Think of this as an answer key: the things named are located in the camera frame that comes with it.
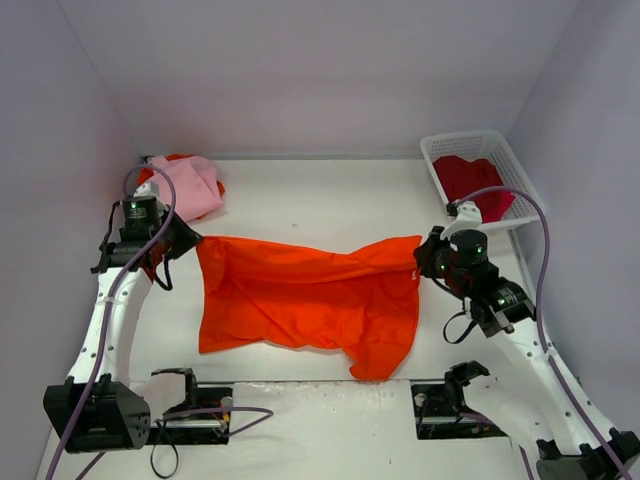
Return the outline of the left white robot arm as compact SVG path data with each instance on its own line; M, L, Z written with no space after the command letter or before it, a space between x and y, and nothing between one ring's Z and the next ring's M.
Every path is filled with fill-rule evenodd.
M47 387L43 406L70 454L139 449L153 422L168 411L191 418L200 395L190 370L157 370L137 388L129 366L136 326L156 270L202 241L153 195L118 202L124 224L116 242L103 240L92 268L98 294L81 351L63 383Z

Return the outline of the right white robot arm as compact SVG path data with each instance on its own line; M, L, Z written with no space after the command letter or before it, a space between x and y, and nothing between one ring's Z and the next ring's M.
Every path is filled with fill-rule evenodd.
M628 479L639 438L594 405L546 336L523 288L488 259L487 236L434 227L415 249L419 273L461 301L468 333L479 329L501 353L444 375L442 398L458 416L489 424L511 441L526 479Z

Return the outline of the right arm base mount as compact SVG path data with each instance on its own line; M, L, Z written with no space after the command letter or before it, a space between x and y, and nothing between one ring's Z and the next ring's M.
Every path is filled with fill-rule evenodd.
M477 361L451 367L439 381L411 381L411 399L418 440L463 440L506 437L494 423L470 409L464 388L489 375Z

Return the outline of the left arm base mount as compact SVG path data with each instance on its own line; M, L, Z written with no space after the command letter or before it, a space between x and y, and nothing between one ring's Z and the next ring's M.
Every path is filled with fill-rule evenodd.
M148 446L225 445L230 433L233 387L199 382L190 368L160 369L135 382L151 412Z

